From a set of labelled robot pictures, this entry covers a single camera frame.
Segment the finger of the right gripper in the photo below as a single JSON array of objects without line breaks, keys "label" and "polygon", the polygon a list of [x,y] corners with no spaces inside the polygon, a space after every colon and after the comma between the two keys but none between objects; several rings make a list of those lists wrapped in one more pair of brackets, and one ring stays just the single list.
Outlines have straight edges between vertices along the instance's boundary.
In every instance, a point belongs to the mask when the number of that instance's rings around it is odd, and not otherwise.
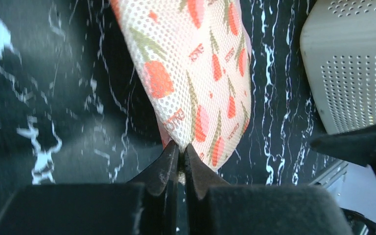
[{"label": "finger of the right gripper", "polygon": [[324,135],[310,142],[320,154],[360,166],[370,166],[376,176],[376,124],[346,133]]}]

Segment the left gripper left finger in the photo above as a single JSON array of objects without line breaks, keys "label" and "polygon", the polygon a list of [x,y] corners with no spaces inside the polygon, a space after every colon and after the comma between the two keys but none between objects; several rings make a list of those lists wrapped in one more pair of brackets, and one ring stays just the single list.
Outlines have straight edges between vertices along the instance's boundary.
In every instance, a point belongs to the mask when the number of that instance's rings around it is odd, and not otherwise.
[{"label": "left gripper left finger", "polygon": [[179,146],[170,141],[160,156],[128,183],[144,186],[134,232],[138,235],[176,234]]}]

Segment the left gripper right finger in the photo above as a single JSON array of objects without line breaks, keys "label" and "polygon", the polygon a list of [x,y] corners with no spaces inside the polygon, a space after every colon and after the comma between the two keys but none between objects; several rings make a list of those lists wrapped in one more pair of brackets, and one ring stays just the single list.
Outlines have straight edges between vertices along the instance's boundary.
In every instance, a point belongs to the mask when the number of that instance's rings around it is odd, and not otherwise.
[{"label": "left gripper right finger", "polygon": [[213,211],[207,193],[210,187],[228,186],[229,183],[200,159],[192,144],[188,144],[184,151],[184,173],[189,233],[216,234]]}]

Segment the strawberry print mesh laundry bag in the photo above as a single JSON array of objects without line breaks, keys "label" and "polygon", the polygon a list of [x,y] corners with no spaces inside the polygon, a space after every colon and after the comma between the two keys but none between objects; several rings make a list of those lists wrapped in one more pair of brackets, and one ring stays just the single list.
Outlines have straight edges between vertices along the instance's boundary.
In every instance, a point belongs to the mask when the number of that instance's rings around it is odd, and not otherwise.
[{"label": "strawberry print mesh laundry bag", "polygon": [[251,118],[251,42],[237,0],[113,0],[164,144],[191,144],[213,171]]}]

